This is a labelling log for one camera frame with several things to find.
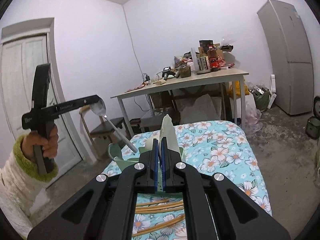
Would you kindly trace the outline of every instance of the finger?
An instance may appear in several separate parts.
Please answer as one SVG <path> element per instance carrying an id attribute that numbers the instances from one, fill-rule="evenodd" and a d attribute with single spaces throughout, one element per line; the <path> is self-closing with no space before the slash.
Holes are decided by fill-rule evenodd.
<path id="1" fill-rule="evenodd" d="M 50 138 L 49 143 L 47 145 L 43 146 L 42 149 L 47 150 L 52 146 L 58 145 L 58 139 L 59 139 L 59 136 L 58 136 L 58 134 L 56 134 L 55 136 Z"/>
<path id="2" fill-rule="evenodd" d="M 37 132 L 31 132 L 28 135 L 28 143 L 30 143 L 30 145 L 47 145 L 49 143 L 49 141 L 42 137 L 41 135 L 39 135 Z"/>
<path id="3" fill-rule="evenodd" d="M 54 127 L 53 127 L 52 130 L 50 131 L 49 137 L 53 137 L 53 136 L 55 136 L 56 134 L 58 134 L 58 128 L 57 128 L 56 125 L 54 125 Z"/>
<path id="4" fill-rule="evenodd" d="M 43 157 L 48 157 L 49 159 L 53 159 L 57 156 L 58 153 L 58 146 L 51 147 L 50 149 L 43 152 Z"/>

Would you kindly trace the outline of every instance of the human hand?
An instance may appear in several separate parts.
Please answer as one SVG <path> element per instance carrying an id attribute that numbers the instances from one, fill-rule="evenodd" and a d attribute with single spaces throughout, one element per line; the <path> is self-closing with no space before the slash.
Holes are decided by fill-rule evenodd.
<path id="1" fill-rule="evenodd" d="M 40 145 L 42 146 L 42 150 L 44 151 L 43 157 L 53 159 L 55 156 L 57 156 L 58 153 L 58 138 L 58 128 L 56 125 L 54 125 L 50 132 L 49 140 L 41 137 L 41 135 L 39 135 L 36 131 L 32 131 L 23 139 L 21 144 L 21 151 L 27 159 L 35 163 L 36 157 L 33 151 L 33 146 Z"/>

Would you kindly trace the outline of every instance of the metal spoon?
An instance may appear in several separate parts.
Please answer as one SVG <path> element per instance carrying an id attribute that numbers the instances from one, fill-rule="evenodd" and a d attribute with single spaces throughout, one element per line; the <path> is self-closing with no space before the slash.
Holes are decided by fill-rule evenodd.
<path id="1" fill-rule="evenodd" d="M 126 143 L 126 145 L 134 152 L 136 153 L 138 150 L 136 147 L 125 137 L 117 127 L 108 119 L 106 115 L 106 105 L 104 101 L 100 98 L 99 101 L 95 104 L 90 105 L 90 108 L 92 112 L 94 112 L 98 116 L 104 117 L 113 127 L 113 129 L 117 132 L 117 134 L 121 137 L 121 139 Z"/>

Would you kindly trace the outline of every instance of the tabletop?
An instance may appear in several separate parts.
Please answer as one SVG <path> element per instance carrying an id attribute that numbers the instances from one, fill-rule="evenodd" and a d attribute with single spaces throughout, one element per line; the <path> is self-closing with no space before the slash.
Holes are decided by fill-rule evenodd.
<path id="1" fill-rule="evenodd" d="M 213 83 L 221 83 L 228 81 L 238 81 L 240 76 L 249 75 L 248 72 L 230 68 L 226 70 L 220 70 L 216 72 L 210 72 L 207 74 L 197 75 L 192 73 L 190 77 L 186 78 L 171 78 L 168 79 L 166 83 L 157 86 L 156 84 L 146 85 L 143 88 L 132 90 L 129 92 L 125 92 L 119 94 L 117 96 L 113 96 L 111 98 L 130 98 L 143 94 L 151 94 L 160 91 L 167 91 L 173 89 L 179 89 L 184 87 L 193 87 L 199 85 L 208 85 Z"/>
<path id="2" fill-rule="evenodd" d="M 194 166 L 199 172 L 212 175 L 223 173 L 235 183 L 244 193 L 254 200 L 262 209 L 271 215 L 268 192 L 258 167 L 257 160 L 251 150 L 242 129 L 228 121 L 209 121 L 175 126 L 178 144 L 184 149 L 185 162 Z M 135 135 L 131 142 L 138 149 L 152 135 L 160 131 L 146 132 Z M 123 158 L 139 157 L 127 146 L 122 149 Z M 103 172 L 107 176 L 121 173 L 116 162 L 112 161 Z M 137 203 L 147 203 L 167 199 L 165 203 L 176 202 L 182 198 L 163 197 L 139 194 Z M 183 210 L 157 213 L 136 214 L 133 233 L 176 218 L 183 214 Z M 133 240 L 183 240 L 186 239 L 185 220 L 173 226 L 136 236 Z"/>

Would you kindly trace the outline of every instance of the refrigerator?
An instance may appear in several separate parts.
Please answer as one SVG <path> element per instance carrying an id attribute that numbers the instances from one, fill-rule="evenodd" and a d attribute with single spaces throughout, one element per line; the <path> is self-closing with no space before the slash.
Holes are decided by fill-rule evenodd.
<path id="1" fill-rule="evenodd" d="M 277 0 L 268 0 L 257 14 L 267 38 L 276 78 L 275 103 L 292 115 L 312 111 L 312 57 L 299 14 L 293 5 Z"/>

